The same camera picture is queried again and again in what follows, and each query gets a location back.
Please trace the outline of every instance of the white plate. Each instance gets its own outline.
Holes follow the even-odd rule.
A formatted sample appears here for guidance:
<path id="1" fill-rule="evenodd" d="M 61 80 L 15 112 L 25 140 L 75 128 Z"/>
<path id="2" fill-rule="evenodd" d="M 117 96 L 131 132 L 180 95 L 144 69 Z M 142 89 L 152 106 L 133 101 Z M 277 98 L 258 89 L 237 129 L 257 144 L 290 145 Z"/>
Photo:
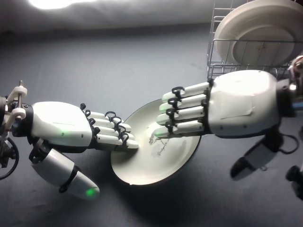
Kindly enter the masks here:
<path id="1" fill-rule="evenodd" d="M 124 182 L 134 185 L 162 181 L 180 168 L 195 153 L 201 136 L 162 139 L 152 135 L 160 127 L 156 123 L 161 100 L 156 100 L 134 112 L 125 123 L 139 143 L 137 151 L 112 151 L 111 165 Z"/>
<path id="2" fill-rule="evenodd" d="M 255 0 L 229 13 L 219 24 L 215 39 L 303 41 L 303 7 L 290 0 Z M 280 65 L 303 50 L 303 44 L 215 42 L 225 62 L 243 65 Z"/>

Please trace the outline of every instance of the dish rack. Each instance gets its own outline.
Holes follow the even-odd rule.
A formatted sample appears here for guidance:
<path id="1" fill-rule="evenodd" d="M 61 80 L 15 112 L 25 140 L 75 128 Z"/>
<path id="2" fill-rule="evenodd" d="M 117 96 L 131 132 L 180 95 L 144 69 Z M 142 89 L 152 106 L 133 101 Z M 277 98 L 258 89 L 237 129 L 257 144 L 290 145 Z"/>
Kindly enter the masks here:
<path id="1" fill-rule="evenodd" d="M 283 65 L 258 65 L 258 64 L 252 64 L 252 65 L 245 65 L 242 64 L 242 58 L 245 55 L 245 48 L 248 43 L 251 42 L 257 42 L 260 43 L 260 51 L 258 53 L 258 59 L 262 55 L 263 46 L 266 45 L 266 43 L 276 43 L 277 48 L 275 50 L 274 56 L 279 53 L 279 49 L 281 47 L 281 44 L 283 43 L 298 43 L 298 42 L 290 42 L 290 41 L 263 41 L 263 40 L 237 40 L 237 39 L 214 39 L 214 34 L 216 32 L 216 29 L 220 22 L 234 9 L 239 7 L 240 5 L 243 5 L 247 2 L 250 2 L 252 0 L 224 0 L 224 2 L 219 0 L 214 0 L 214 8 L 213 8 L 213 16 L 212 16 L 212 22 L 211 22 L 211 28 L 209 33 L 209 42 L 208 42 L 208 49 L 207 49 L 207 78 L 215 78 L 217 76 L 223 75 L 225 73 L 239 71 L 239 70 L 252 70 L 252 69 L 258 69 L 262 71 L 267 71 L 271 73 L 272 75 L 276 76 L 277 79 L 284 79 L 288 78 L 289 72 L 288 67 L 291 62 L 287 62 Z M 221 59 L 221 57 L 216 52 L 215 46 L 216 42 L 228 42 L 229 48 L 234 44 L 235 42 L 244 42 L 244 51 L 242 54 L 242 58 L 240 61 L 240 64 L 229 64 L 227 62 L 228 56 L 226 56 L 225 59 Z"/>

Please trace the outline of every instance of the gray background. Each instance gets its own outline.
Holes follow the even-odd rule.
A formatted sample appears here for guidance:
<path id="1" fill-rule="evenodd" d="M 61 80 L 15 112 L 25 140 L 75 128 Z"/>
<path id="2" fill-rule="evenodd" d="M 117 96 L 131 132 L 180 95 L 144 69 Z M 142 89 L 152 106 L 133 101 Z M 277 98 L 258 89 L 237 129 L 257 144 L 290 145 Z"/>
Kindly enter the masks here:
<path id="1" fill-rule="evenodd" d="M 126 119 L 172 87 L 206 81 L 208 32 L 209 25 L 199 24 L 6 36 L 0 42 L 0 93 L 9 94 L 22 79 L 29 104 L 85 102 L 92 111 L 112 110 Z M 281 131 L 297 135 L 301 122 L 284 119 Z M 178 175 L 149 187 L 120 181 L 109 153 L 68 155 L 100 187 L 100 197 L 88 202 L 59 194 L 40 178 L 28 160 L 31 146 L 16 138 L 20 163 L 0 182 L 0 226 L 303 226 L 303 202 L 285 180 L 289 167 L 301 165 L 301 149 L 279 153 L 267 171 L 230 178 L 231 166 L 257 140 L 205 136 Z"/>

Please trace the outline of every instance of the green light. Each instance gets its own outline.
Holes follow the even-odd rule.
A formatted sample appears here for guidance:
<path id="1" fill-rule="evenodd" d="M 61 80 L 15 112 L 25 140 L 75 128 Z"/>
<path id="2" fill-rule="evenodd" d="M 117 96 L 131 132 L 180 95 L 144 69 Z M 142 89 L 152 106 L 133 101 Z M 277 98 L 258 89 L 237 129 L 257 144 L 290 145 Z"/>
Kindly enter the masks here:
<path id="1" fill-rule="evenodd" d="M 87 196 L 87 197 L 93 197 L 95 194 L 96 194 L 95 188 L 91 188 L 91 189 L 88 189 L 88 190 L 86 191 L 86 196 Z"/>

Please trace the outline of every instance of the plate on table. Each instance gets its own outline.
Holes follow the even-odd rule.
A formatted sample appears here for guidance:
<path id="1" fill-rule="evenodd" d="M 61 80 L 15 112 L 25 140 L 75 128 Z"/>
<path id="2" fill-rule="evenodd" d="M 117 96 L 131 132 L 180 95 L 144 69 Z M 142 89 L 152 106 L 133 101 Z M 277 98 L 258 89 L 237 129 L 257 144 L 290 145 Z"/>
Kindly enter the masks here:
<path id="1" fill-rule="evenodd" d="M 215 39 L 223 62 L 242 65 L 281 65 L 303 50 L 303 6 L 290 0 L 255 0 L 229 13 L 219 24 Z"/>
<path id="2" fill-rule="evenodd" d="M 201 136 L 158 139 L 154 130 L 161 100 L 138 109 L 125 123 L 139 144 L 136 151 L 112 151 L 111 165 L 115 174 L 130 185 L 153 184 L 169 178 L 194 155 Z"/>

